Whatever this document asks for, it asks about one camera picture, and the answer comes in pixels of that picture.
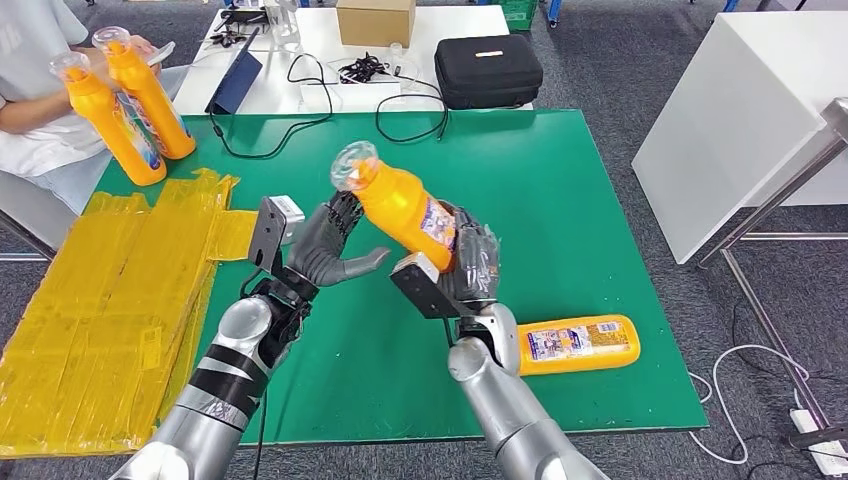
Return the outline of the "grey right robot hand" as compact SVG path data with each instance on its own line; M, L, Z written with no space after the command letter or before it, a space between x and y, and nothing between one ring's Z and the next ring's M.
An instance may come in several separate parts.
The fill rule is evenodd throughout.
M456 237L450 269L441 273L439 287L455 300L479 310L497 300L500 244L486 224L463 207L440 204L454 216Z

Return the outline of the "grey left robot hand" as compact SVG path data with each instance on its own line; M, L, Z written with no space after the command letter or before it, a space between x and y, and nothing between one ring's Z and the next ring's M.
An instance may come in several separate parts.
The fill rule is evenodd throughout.
M363 215L359 199L350 191L336 191L310 215L290 248L286 266L316 287L327 287L377 270L390 254L387 247L342 258L347 240Z

